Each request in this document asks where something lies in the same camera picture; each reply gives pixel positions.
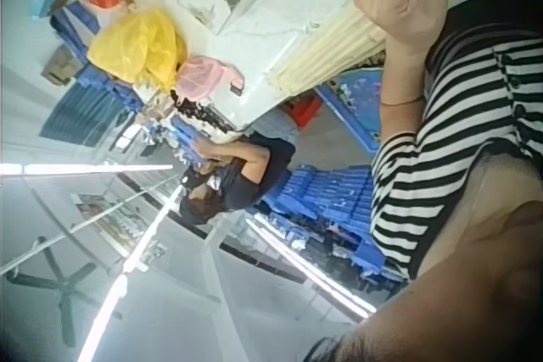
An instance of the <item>woman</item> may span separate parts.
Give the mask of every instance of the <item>woman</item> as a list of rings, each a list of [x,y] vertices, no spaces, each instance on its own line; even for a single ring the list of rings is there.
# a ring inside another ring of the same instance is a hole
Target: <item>woman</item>
[[[242,140],[215,144],[196,139],[192,148],[201,157],[215,160],[200,170],[202,184],[191,185],[179,212],[193,225],[203,225],[221,212],[245,209],[272,189],[294,156],[298,128],[282,110],[262,115]],[[217,188],[208,185],[211,175],[222,168]]]
[[[543,338],[543,39],[522,2],[472,2],[453,31],[447,0],[355,0],[388,33],[372,235],[414,282],[313,360],[543,360],[526,354]]]

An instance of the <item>black and white striped shirt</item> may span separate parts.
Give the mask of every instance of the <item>black and white striped shirt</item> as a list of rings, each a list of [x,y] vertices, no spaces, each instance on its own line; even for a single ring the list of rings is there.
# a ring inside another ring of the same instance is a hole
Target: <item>black and white striped shirt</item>
[[[434,54],[423,125],[381,146],[372,164],[372,236],[411,278],[462,198],[483,153],[543,164],[543,39],[487,25]]]

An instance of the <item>floor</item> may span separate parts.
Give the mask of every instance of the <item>floor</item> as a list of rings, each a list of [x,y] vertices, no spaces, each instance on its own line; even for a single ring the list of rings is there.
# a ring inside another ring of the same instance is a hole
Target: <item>floor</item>
[[[290,168],[311,164],[321,170],[370,164],[372,156],[326,105],[301,132]]]

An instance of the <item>yellow plastic bag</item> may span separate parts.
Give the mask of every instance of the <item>yellow plastic bag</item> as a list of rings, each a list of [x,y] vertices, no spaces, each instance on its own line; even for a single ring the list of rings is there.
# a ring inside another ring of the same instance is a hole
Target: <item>yellow plastic bag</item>
[[[176,66],[187,59],[187,46],[161,10],[131,13],[100,31],[88,59],[97,67],[131,84],[151,81],[169,91]]]

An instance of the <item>bracelet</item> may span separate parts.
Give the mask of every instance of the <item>bracelet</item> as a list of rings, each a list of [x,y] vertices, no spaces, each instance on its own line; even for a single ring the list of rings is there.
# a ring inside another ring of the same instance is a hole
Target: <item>bracelet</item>
[[[411,103],[416,103],[416,102],[420,102],[424,99],[424,95],[421,95],[420,97],[418,97],[417,99],[413,99],[412,101],[408,101],[408,102],[402,102],[402,103],[385,103],[385,102],[381,102],[381,104],[383,106],[389,106],[389,107],[393,107],[393,106],[401,106],[401,105],[409,105]]]

